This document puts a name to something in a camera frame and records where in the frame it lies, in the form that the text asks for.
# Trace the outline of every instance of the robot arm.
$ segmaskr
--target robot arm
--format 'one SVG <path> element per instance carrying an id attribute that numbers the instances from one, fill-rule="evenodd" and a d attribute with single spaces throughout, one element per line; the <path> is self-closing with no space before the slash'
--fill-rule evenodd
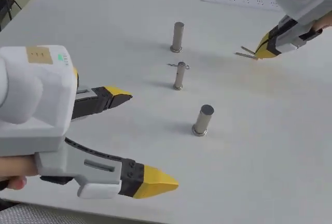
<path id="1" fill-rule="evenodd" d="M 259 43 L 255 57 L 273 58 L 296 50 L 323 31 L 312 26 L 332 10 L 332 0 L 276 0 L 286 16 Z"/>
<path id="2" fill-rule="evenodd" d="M 178 187 L 160 170 L 101 153 L 65 137 L 70 122 L 131 99 L 115 87 L 78 87 L 62 46 L 0 49 L 0 157 L 34 155 L 41 179 L 79 184 L 78 196 L 146 198 Z M 2 181 L 3 188 L 7 181 Z"/>

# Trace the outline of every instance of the yellow label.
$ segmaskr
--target yellow label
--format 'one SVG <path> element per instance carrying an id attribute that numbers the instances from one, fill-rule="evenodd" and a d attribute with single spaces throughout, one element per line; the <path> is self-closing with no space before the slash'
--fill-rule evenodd
<path id="1" fill-rule="evenodd" d="M 26 47 L 29 63 L 53 64 L 50 50 L 46 47 Z"/>

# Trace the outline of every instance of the white table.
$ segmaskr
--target white table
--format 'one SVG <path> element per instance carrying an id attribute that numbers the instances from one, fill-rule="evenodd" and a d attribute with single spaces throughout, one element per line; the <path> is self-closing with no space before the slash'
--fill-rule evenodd
<path id="1" fill-rule="evenodd" d="M 68 136 L 156 166 L 179 188 L 144 200 L 81 200 L 75 182 L 36 177 L 2 196 L 176 224 L 330 223 L 331 33 L 278 59 L 233 55 L 241 45 L 255 49 L 281 17 L 200 0 L 32 0 L 1 32 L 2 46 L 64 45 L 81 83 L 134 96 L 74 122 Z M 181 54 L 169 51 L 176 21 L 185 23 Z M 191 68 L 178 92 L 171 88 L 176 68 L 166 64 L 181 60 Z M 215 114 L 207 135 L 195 137 L 203 104 Z"/>

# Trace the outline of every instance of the power strip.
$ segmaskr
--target power strip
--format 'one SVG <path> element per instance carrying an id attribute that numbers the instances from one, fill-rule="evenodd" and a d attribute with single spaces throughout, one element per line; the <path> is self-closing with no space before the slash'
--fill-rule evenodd
<path id="1" fill-rule="evenodd" d="M 237 5 L 242 7 L 253 7 L 262 10 L 282 11 L 275 0 L 202 0 L 218 4 Z"/>

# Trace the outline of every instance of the cylindrical metal rod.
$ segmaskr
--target cylindrical metal rod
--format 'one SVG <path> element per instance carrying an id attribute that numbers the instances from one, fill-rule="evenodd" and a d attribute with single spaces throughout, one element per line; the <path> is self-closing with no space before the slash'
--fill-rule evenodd
<path id="1" fill-rule="evenodd" d="M 192 126 L 192 132 L 196 136 L 204 136 L 206 135 L 206 131 L 208 129 L 209 122 L 211 120 L 212 114 L 214 113 L 214 109 L 210 105 L 204 105 L 199 112 L 196 123 Z"/>
<path id="2" fill-rule="evenodd" d="M 176 78 L 175 78 L 175 83 L 173 85 L 173 88 L 175 90 L 181 90 L 183 87 L 182 82 L 186 67 L 187 65 L 184 62 L 179 62 L 177 65 Z"/>
<path id="3" fill-rule="evenodd" d="M 174 24 L 173 44 L 171 46 L 171 51 L 174 53 L 180 53 L 182 51 L 182 35 L 184 27 L 184 23 L 181 22 L 176 22 Z"/>

